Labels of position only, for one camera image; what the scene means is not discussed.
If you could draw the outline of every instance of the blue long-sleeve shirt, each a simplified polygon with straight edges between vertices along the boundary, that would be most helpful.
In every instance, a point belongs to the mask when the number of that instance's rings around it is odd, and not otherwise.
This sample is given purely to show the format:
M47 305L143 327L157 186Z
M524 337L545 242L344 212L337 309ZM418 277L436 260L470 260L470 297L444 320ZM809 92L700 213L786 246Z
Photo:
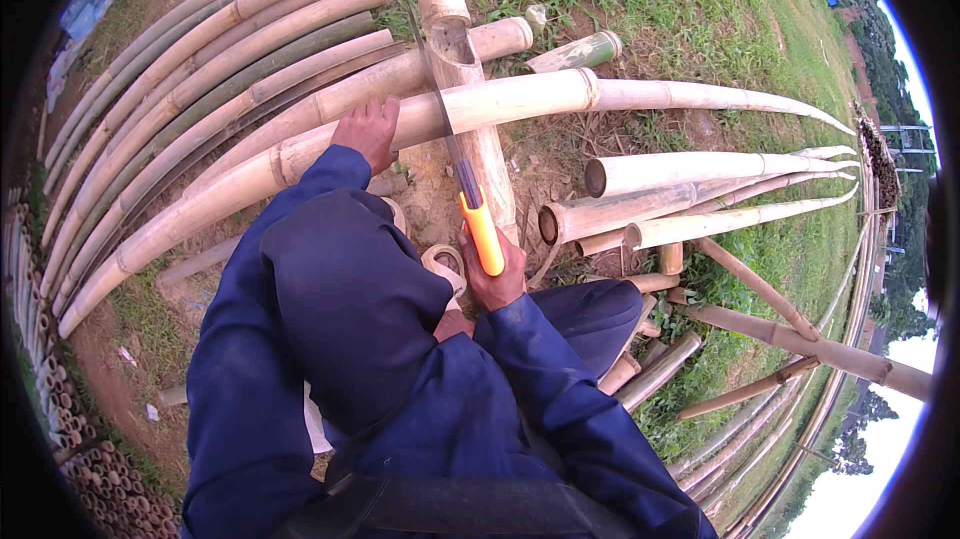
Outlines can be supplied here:
M277 194L223 269L187 375L192 460L183 533L258 537L326 495L310 475L303 377L281 336L259 245L312 197L366 189L370 167L333 145ZM370 477L545 478L556 473L522 441L519 405L587 496L661 537L715 537L620 402L524 295L489 314L492 339L460 333L427 355L402 412L354 455Z

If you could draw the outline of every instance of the orange saw handle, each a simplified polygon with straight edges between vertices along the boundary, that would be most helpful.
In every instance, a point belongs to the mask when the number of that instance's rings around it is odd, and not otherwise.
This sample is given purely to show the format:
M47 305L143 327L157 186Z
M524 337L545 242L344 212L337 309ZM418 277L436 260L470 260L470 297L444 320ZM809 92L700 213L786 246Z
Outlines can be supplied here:
M478 186L477 189L480 190L480 207L471 209L467 205L467 197L460 191L460 208L463 210L466 226L473 236L473 243L477 246L480 266L486 274L496 277L503 272L506 262L503 259L503 250L500 249L500 238L497 236L494 218L490 214L490 208L487 207L487 194L483 186Z

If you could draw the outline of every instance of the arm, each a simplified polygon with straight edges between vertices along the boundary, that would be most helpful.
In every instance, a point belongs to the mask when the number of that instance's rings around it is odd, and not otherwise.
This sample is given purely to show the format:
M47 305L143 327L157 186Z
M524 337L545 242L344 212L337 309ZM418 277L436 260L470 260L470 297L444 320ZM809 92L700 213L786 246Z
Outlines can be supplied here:
M562 458L573 485L654 536L715 537L630 414L597 389L570 344L522 292L522 249L502 235L500 243L507 267L494 278L479 266L473 243L461 239L470 287L489 311L492 333L483 347L531 426Z
M372 167L389 166L389 151L379 160L361 151L364 145L356 140L369 126L361 123L338 127L330 148L297 185L273 198L223 269L187 372L192 470L183 521L188 533L264 535L309 500L325 495L310 476L313 449L304 419L304 377L277 341L276 293L259 250L266 230L301 204L338 188L365 189ZM386 149L393 137L390 125L377 134ZM344 145L351 142L353 146Z

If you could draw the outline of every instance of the dark pants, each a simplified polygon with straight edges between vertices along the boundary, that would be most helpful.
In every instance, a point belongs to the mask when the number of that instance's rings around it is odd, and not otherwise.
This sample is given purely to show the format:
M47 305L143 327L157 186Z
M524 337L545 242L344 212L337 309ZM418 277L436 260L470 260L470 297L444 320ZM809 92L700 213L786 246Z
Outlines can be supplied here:
M402 405L450 301L450 283L421 264L386 202L359 189L319 195L264 234L284 339L324 419L354 435ZM628 281L531 294L586 367L601 377L640 318ZM490 333L486 315L474 339Z

